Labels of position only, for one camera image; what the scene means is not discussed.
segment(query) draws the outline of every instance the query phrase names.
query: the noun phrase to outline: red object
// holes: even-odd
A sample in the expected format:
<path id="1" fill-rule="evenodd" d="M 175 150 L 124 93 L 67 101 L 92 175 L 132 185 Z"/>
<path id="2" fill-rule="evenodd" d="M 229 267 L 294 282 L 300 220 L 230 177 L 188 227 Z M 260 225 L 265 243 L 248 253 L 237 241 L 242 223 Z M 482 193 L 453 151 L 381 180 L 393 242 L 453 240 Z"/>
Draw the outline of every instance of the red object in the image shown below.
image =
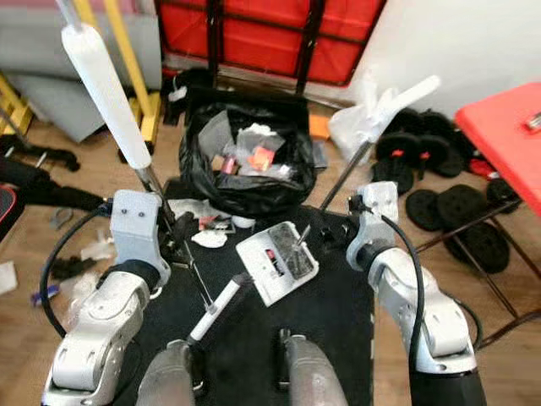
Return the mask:
<path id="1" fill-rule="evenodd" d="M 475 173 L 476 175 L 482 176 L 483 178 L 487 180 L 491 180 L 496 178 L 496 175 L 498 174 L 492 165 L 490 165 L 488 162 L 486 162 L 484 159 L 471 159 L 469 163 L 469 169 L 471 173 Z"/>
<path id="2" fill-rule="evenodd" d="M 262 146 L 255 148 L 254 155 L 248 158 L 248 162 L 255 170 L 266 171 L 274 160 L 274 152 Z"/>
<path id="3" fill-rule="evenodd" d="M 233 173 L 233 169 L 235 168 L 235 157 L 234 156 L 227 156 L 224 160 L 223 164 L 221 165 L 221 171 L 222 173 L 226 173 L 228 175 Z"/>
<path id="4" fill-rule="evenodd" d="M 541 134 L 524 123 L 541 110 L 541 82 L 465 106 L 456 124 L 502 178 L 541 216 Z"/>
<path id="5" fill-rule="evenodd" d="M 347 85 L 385 0 L 327 0 L 308 80 Z M 295 77 L 310 0 L 224 0 L 221 63 Z M 161 3 L 167 52 L 207 58 L 206 1 Z"/>

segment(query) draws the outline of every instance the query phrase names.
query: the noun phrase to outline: red table top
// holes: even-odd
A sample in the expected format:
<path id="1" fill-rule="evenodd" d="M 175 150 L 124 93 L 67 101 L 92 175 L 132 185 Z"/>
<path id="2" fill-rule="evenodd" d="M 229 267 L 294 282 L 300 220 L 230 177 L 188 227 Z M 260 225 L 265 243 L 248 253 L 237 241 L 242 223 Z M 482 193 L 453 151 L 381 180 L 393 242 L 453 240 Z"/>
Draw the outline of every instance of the red table top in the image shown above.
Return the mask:
<path id="1" fill-rule="evenodd" d="M 541 131 L 525 123 L 541 112 L 541 82 L 467 105 L 456 124 L 502 178 L 541 216 Z"/>

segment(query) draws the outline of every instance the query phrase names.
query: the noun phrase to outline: black bag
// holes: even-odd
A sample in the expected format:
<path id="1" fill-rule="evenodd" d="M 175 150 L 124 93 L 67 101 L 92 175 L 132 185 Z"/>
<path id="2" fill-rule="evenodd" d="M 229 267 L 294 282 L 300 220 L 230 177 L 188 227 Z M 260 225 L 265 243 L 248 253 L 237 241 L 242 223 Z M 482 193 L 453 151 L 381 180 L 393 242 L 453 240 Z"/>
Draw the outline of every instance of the black bag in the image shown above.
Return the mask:
<path id="1" fill-rule="evenodd" d="M 265 217 L 301 204 L 315 185 L 312 140 L 309 136 L 306 101 L 299 98 L 269 97 L 262 101 L 232 92 L 212 91 L 194 98 L 187 118 L 189 124 L 181 144 L 180 173 L 212 205 L 242 217 Z M 283 163 L 294 170 L 288 181 L 259 176 L 238 176 L 212 172 L 210 158 L 199 148 L 199 132 L 208 121 L 227 111 L 232 137 L 252 123 L 266 124 L 286 142 L 276 152 L 273 163 Z"/>

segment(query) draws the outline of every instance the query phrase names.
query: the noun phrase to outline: black mat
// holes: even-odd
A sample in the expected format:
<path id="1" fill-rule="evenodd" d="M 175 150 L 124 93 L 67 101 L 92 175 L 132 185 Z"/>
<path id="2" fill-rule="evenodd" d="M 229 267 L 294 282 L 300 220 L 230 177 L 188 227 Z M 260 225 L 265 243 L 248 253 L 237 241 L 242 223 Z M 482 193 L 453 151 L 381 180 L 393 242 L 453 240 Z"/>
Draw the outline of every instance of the black mat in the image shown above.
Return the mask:
<path id="1" fill-rule="evenodd" d="M 170 188 L 169 197 L 187 197 L 178 191 L 171 193 L 173 189 Z M 308 222 L 314 226 L 318 219 L 315 209 L 299 207 L 284 216 L 258 222 L 255 231 L 284 220 L 294 222 L 302 230 Z M 344 223 L 343 217 L 335 215 L 326 215 L 325 220 L 336 233 Z M 190 245 L 213 297 L 232 275 L 244 272 L 235 245 L 249 235 L 250 231 L 239 230 L 217 250 Z M 370 344 L 374 326 L 370 319 L 374 298 L 366 275 L 349 267 L 344 250 L 325 250 L 317 228 L 313 227 L 307 244 L 320 263 L 320 272 L 313 280 L 270 308 L 251 288 L 242 302 L 213 327 L 205 351 L 209 391 L 197 399 L 198 405 L 288 405 L 288 394 L 278 392 L 275 384 L 275 339 L 283 326 L 306 334 L 325 351 L 350 406 L 372 403 Z M 167 342 L 186 338 L 203 312 L 202 300 L 188 273 L 174 272 L 161 296 L 145 311 L 143 327 L 136 336 L 144 349 L 141 368 L 116 405 L 134 404 L 141 377 L 154 355 Z M 128 351 L 119 387 L 133 370 L 136 354 L 133 348 Z"/>

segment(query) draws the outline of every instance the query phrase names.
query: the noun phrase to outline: black metal frame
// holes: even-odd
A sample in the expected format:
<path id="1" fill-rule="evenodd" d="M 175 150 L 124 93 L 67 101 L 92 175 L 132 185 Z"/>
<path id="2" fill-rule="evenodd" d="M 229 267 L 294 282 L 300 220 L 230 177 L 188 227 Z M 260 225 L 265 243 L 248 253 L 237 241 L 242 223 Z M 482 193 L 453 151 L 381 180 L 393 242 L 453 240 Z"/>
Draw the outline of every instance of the black metal frame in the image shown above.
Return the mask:
<path id="1" fill-rule="evenodd" d="M 316 40 L 317 38 L 326 38 L 333 41 L 340 41 L 340 42 L 345 42 L 349 44 L 359 45 L 358 54 L 355 57 L 355 60 L 353 62 L 351 72 L 345 80 L 341 82 L 335 82 L 331 80 L 310 80 L 310 81 L 314 83 L 321 83 L 323 85 L 346 86 L 346 85 L 349 85 L 351 82 L 353 74 L 355 73 L 358 63 L 363 55 L 364 45 L 366 44 L 366 40 L 360 40 L 360 39 L 350 38 L 347 36 L 337 36 L 333 34 L 327 34 L 325 32 L 320 32 L 321 20 L 323 17 L 323 13 L 325 12 L 325 0 L 311 0 L 310 1 L 309 16 L 307 18 L 307 22 L 304 25 L 304 27 L 285 25 L 285 24 L 274 22 L 274 21 L 258 19 L 258 18 L 251 17 L 248 15 L 228 13 L 224 11 L 223 0 L 207 0 L 206 6 L 193 4 L 186 0 L 160 0 L 158 1 L 158 3 L 167 3 L 167 4 L 178 6 L 180 8 L 186 8 L 186 9 L 196 10 L 196 11 L 206 13 L 207 42 L 208 42 L 207 53 L 208 53 L 208 61 L 209 61 L 209 70 L 213 73 L 215 77 L 215 81 L 216 81 L 216 76 L 218 74 L 218 66 L 220 63 L 224 63 L 227 66 L 233 66 L 233 67 L 238 67 L 242 69 L 250 69 L 255 72 L 261 72 L 265 74 L 275 74 L 275 75 L 287 76 L 290 78 L 297 79 L 296 93 L 302 94 L 304 91 L 304 87 L 306 86 L 306 83 L 308 81 L 308 73 L 309 73 L 309 68 L 312 61 L 312 56 L 314 54 Z M 374 20 L 372 22 L 372 25 L 369 27 L 366 38 L 369 38 L 372 35 L 374 27 L 380 18 L 381 12 L 385 4 L 386 4 L 386 0 L 383 0 L 380 4 L 380 7 L 376 11 Z M 246 64 L 246 63 L 234 63 L 230 61 L 224 61 L 223 21 L 225 18 L 238 19 L 238 20 L 242 20 L 242 21 L 246 21 L 250 23 L 267 25 L 274 28 L 292 30 L 295 32 L 303 33 L 303 39 L 301 42 L 301 46 L 299 47 L 296 67 L 294 71 L 292 73 L 289 73 L 289 72 L 283 72 L 283 71 L 263 69 L 254 65 Z M 162 43 L 164 44 L 166 51 L 182 53 L 190 57 L 207 59 L 207 56 L 205 55 L 200 55 L 197 53 L 188 53 L 186 50 L 172 47 L 171 44 L 168 43 L 167 37 L 163 33 L 163 26 L 162 26 L 161 21 L 160 21 L 160 27 L 161 27 Z"/>
<path id="2" fill-rule="evenodd" d="M 495 208 L 494 210 L 489 211 L 485 215 L 463 225 L 462 227 L 459 227 L 453 231 L 450 231 L 449 233 L 444 233 L 438 237 L 435 237 L 431 239 L 430 241 L 427 241 L 424 244 L 419 245 L 416 247 L 416 250 L 418 253 L 421 253 L 425 250 L 429 250 L 430 248 L 434 247 L 435 245 L 445 241 L 446 239 L 453 239 L 460 249 L 463 251 L 463 253 L 467 256 L 473 267 L 479 272 L 479 275 L 486 281 L 486 283 L 490 286 L 492 291 L 495 293 L 495 295 L 498 297 L 500 302 L 505 306 L 507 311 L 513 316 L 513 318 L 516 320 L 519 318 L 518 312 L 516 311 L 515 307 L 512 305 L 511 301 L 505 296 L 505 294 L 500 290 L 496 282 L 493 280 L 493 278 L 490 276 L 489 273 L 487 273 L 483 267 L 475 260 L 470 250 L 464 245 L 464 243 L 459 239 L 458 234 L 463 232 L 464 230 L 467 230 L 471 226 L 474 226 L 475 224 L 479 224 L 480 222 L 484 222 L 485 220 L 490 220 L 496 228 L 500 230 L 502 235 L 505 237 L 507 241 L 513 246 L 515 251 L 521 256 L 522 260 L 526 262 L 528 267 L 532 270 L 532 272 L 541 279 L 541 271 L 539 268 L 533 263 L 531 258 L 527 256 L 526 252 L 521 248 L 521 246 L 515 241 L 514 238 L 505 230 L 505 228 L 501 225 L 501 223 L 498 221 L 496 216 L 498 214 L 501 214 L 505 209 L 508 209 L 510 207 L 513 207 L 517 203 L 519 203 L 521 200 L 519 198 L 510 201 L 506 203 L 503 206 L 500 206 L 498 208 Z"/>

